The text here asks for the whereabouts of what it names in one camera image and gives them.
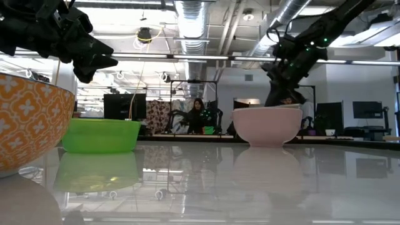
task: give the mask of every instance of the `orange patterned bowl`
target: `orange patterned bowl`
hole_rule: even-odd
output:
[[[0,178],[51,150],[67,131],[74,95],[0,73]]]

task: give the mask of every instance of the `long dark hair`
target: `long dark hair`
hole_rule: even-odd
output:
[[[203,101],[201,100],[201,98],[196,98],[196,99],[194,100],[194,102],[193,102],[193,108],[192,108],[191,111],[198,111],[198,110],[194,107],[194,105],[196,104],[196,101],[199,102],[199,104],[200,104],[200,106],[201,106],[199,112],[203,111],[203,110],[204,110],[204,103],[203,103]]]

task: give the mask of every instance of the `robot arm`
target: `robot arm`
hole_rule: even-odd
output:
[[[0,0],[0,51],[36,51],[43,58],[73,61],[74,73],[90,83],[97,69],[116,66],[113,49],[90,36],[88,15],[63,0]]]
[[[303,104],[305,98],[295,91],[302,78],[318,59],[328,60],[326,48],[338,38],[346,26],[375,0],[347,0],[336,9],[323,14],[308,29],[292,37],[285,34],[273,47],[278,64],[266,63],[262,69],[271,78],[271,90],[265,106],[280,104],[283,96],[290,95],[295,102]]]

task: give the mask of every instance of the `pink bowl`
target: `pink bowl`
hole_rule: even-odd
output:
[[[259,107],[235,109],[233,123],[237,134],[252,147],[281,147],[300,130],[300,109]]]

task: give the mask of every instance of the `green bowl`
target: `green bowl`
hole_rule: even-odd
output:
[[[136,147],[141,123],[113,119],[71,119],[62,145],[69,153],[126,153]]]
[[[126,188],[139,181],[133,152],[118,154],[65,153],[60,162],[54,189],[93,193]]]

